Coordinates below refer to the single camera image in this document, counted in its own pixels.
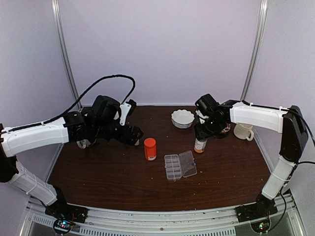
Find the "grey capped white orange bottle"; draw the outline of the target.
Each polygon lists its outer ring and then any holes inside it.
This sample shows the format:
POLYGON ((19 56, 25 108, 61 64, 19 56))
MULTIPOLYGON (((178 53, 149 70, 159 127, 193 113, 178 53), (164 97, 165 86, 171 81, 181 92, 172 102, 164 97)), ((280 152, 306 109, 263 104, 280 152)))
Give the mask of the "grey capped white orange bottle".
POLYGON ((194 151, 196 153, 203 153, 207 144, 207 139, 195 139, 194 151))

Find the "clear plastic pill organizer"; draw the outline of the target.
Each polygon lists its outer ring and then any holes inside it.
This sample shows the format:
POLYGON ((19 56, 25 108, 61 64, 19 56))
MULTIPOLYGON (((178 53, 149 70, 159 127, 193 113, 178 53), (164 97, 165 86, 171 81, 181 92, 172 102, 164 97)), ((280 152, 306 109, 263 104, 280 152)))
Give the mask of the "clear plastic pill organizer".
POLYGON ((164 168, 167 180, 177 181, 197 174, 192 151, 164 156, 164 168))

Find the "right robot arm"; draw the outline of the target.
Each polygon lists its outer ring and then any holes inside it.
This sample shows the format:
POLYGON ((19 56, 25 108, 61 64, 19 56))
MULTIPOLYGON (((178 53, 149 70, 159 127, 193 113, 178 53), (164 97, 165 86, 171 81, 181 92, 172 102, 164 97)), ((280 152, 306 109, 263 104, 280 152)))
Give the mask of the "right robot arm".
POLYGON ((276 138, 279 145, 273 169, 252 206, 257 217, 264 216, 271 209, 271 202, 289 181, 298 166, 300 158, 309 140, 308 131, 302 112, 298 106, 271 107, 256 105, 245 100, 216 101, 210 94, 205 94, 195 102, 200 121, 194 126, 195 137, 205 140, 221 135, 228 124, 246 124, 255 132, 264 131, 276 138))

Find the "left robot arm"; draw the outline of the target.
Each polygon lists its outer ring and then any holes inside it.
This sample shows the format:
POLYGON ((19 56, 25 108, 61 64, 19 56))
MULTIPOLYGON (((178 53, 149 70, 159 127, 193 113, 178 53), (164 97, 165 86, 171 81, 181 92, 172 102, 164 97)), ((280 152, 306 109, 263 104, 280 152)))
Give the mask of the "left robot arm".
POLYGON ((28 170, 17 159, 20 153, 39 155, 66 143, 77 143, 81 148, 93 145, 98 139, 136 146, 143 132, 137 126, 127 124, 136 108, 136 102, 119 102, 111 97, 99 95, 86 111, 65 112, 54 121, 32 123, 25 127, 0 128, 0 180, 23 190, 39 199, 59 218, 67 218, 71 208, 62 191, 43 181, 28 170))

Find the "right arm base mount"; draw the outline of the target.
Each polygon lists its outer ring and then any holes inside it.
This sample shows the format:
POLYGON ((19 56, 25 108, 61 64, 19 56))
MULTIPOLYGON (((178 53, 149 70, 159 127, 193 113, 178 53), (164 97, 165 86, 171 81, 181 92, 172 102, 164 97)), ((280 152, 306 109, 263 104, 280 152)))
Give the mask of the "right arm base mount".
POLYGON ((265 197, 260 192, 254 203, 239 205, 235 208, 239 223, 250 223, 251 229, 257 234, 267 234, 272 228, 270 216, 278 212, 274 199, 265 197))

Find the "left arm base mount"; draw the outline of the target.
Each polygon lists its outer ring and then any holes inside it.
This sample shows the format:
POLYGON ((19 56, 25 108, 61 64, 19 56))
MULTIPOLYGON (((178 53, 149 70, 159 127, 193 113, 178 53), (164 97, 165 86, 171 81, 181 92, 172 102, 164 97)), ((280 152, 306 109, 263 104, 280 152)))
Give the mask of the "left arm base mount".
POLYGON ((75 223, 85 223, 88 209, 82 206, 74 206, 67 203, 60 188, 54 186, 57 200, 45 207, 45 213, 53 216, 56 220, 53 223, 53 230, 60 235, 68 234, 75 223))

